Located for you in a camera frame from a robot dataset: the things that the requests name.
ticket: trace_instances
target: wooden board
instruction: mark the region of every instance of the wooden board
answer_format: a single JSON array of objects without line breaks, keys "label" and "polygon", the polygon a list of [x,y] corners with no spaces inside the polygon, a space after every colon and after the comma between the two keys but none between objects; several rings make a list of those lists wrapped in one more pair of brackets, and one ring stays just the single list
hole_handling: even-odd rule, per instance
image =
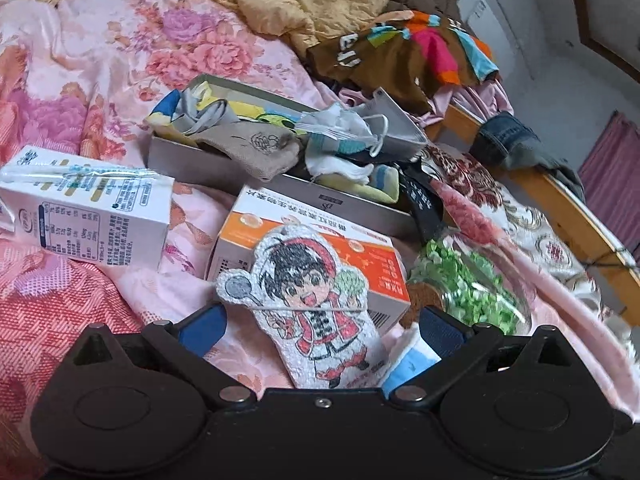
[{"label": "wooden board", "polygon": [[[444,121],[428,126],[425,131],[431,140],[437,140],[444,128],[453,131],[461,140],[471,144],[480,123],[475,117],[453,105],[449,106]],[[616,254],[616,247],[597,224],[547,174],[536,169],[508,172],[508,177],[535,200],[558,237],[566,243],[582,262],[593,261],[604,254],[601,263],[624,265]],[[618,299],[625,305],[622,317],[631,325],[640,325],[640,278],[631,269],[599,267],[600,274],[609,282]]]}]

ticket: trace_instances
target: purple curtain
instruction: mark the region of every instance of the purple curtain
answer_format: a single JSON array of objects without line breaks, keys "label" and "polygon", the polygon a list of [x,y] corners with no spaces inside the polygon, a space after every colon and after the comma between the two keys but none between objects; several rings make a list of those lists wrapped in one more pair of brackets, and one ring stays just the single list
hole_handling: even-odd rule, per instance
[{"label": "purple curtain", "polygon": [[578,172],[587,206],[640,260],[640,132],[615,111]]}]

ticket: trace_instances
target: black hair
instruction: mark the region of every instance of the black hair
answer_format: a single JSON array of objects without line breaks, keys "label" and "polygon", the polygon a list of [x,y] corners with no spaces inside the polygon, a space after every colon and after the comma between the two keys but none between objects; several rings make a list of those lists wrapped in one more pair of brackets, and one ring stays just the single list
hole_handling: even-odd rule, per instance
[{"label": "black hair", "polygon": [[312,270],[317,270],[326,281],[329,272],[320,258],[314,257],[305,244],[280,243],[270,249],[269,260],[273,262],[273,276],[267,271],[261,274],[258,284],[264,286],[267,295],[284,300],[282,285],[294,283],[302,286],[303,278]]}]

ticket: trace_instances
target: white face mask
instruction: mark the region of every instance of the white face mask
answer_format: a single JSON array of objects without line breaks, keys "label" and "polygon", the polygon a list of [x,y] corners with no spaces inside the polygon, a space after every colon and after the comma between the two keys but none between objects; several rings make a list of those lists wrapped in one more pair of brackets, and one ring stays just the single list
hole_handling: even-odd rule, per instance
[{"label": "white face mask", "polygon": [[[366,120],[378,119],[382,128],[372,133]],[[335,142],[325,142],[324,147],[334,153],[357,153],[370,148],[371,156],[376,156],[388,129],[388,120],[384,115],[360,116],[352,108],[344,108],[334,103],[325,110],[303,114],[296,123],[296,129],[310,134],[320,134]]]}]

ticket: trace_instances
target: red headband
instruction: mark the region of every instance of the red headband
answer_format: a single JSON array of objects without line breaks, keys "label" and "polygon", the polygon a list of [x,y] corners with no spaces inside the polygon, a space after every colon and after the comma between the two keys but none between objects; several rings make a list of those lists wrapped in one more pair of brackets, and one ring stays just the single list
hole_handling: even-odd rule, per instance
[{"label": "red headband", "polygon": [[284,242],[285,245],[302,244],[312,251],[315,251],[324,263],[324,268],[330,278],[335,278],[335,262],[327,248],[320,242],[316,242],[312,238],[292,238]]}]

